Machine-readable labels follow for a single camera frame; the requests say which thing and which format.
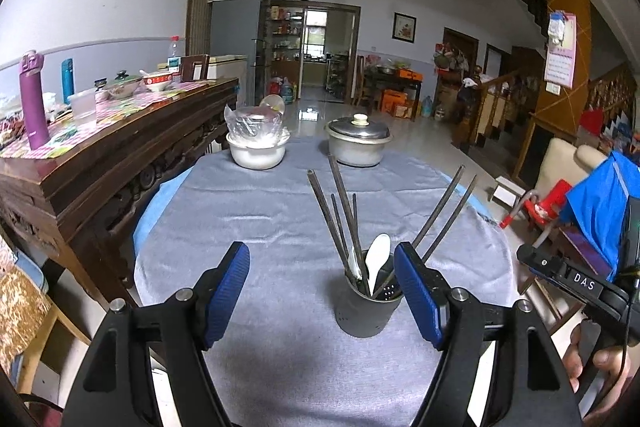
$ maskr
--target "pot lid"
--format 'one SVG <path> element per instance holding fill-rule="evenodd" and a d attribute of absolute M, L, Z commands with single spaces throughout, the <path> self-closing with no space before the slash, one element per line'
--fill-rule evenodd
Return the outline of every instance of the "pot lid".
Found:
<path fill-rule="evenodd" d="M 354 114 L 332 120 L 328 124 L 329 129 L 338 134 L 353 138 L 379 140 L 389 136 L 389 127 L 382 122 L 369 121 L 366 114 Z"/>

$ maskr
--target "refrigerator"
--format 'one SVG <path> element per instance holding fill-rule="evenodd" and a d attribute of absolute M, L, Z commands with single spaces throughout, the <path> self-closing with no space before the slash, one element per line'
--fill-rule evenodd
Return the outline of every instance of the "refrigerator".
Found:
<path fill-rule="evenodd" d="M 244 105 L 258 105 L 266 94 L 269 14 L 269 0 L 212 1 L 209 55 L 247 56 L 246 80 L 238 97 Z"/>

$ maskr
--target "white box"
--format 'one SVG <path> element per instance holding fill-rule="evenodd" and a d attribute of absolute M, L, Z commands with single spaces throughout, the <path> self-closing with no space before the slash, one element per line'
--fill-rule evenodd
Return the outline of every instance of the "white box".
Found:
<path fill-rule="evenodd" d="M 246 55 L 210 57 L 207 78 L 237 78 L 240 89 L 236 107 L 246 105 Z"/>

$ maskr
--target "metal screw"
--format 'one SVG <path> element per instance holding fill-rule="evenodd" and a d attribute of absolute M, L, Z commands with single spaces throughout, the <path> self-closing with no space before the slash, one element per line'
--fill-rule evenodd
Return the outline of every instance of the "metal screw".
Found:
<path fill-rule="evenodd" d="M 451 296 L 456 301 L 464 302 L 469 298 L 469 292 L 466 291 L 464 288 L 453 288 L 451 290 Z"/>
<path fill-rule="evenodd" d="M 178 301 L 185 302 L 193 297 L 193 290 L 191 288 L 182 288 L 175 293 L 175 298 Z"/>
<path fill-rule="evenodd" d="M 520 309 L 520 311 L 523 311 L 525 313 L 529 313 L 533 310 L 533 306 L 531 305 L 531 303 L 529 301 L 526 301 L 525 299 L 520 299 L 518 301 L 518 308 Z"/>
<path fill-rule="evenodd" d="M 125 302 L 125 300 L 118 297 L 117 299 L 113 299 L 113 301 L 110 302 L 109 309 L 112 312 L 118 313 L 118 312 L 121 312 L 124 309 L 124 306 L 126 305 L 127 303 Z"/>

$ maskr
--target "human hand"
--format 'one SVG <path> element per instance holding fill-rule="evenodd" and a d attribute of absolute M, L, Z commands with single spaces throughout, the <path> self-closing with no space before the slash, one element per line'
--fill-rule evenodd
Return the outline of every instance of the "human hand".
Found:
<path fill-rule="evenodd" d="M 574 389 L 574 393 L 578 390 L 578 377 L 582 374 L 582 360 L 578 353 L 578 343 L 580 343 L 581 328 L 578 324 L 571 332 L 571 344 L 566 350 L 564 357 L 562 357 L 562 364 L 569 375 L 569 381 L 571 387 Z M 596 408 L 584 417 L 584 425 L 586 427 L 598 427 L 602 425 L 607 414 L 611 408 L 616 404 L 622 390 L 624 388 L 626 378 L 629 375 L 631 369 L 631 363 L 629 357 L 626 357 L 625 368 L 620 374 L 620 367 L 622 367 L 622 347 L 612 346 L 607 349 L 601 349 L 593 355 L 593 365 L 598 369 L 607 371 L 609 378 L 604 386 L 610 391 L 607 395 L 597 404 Z"/>

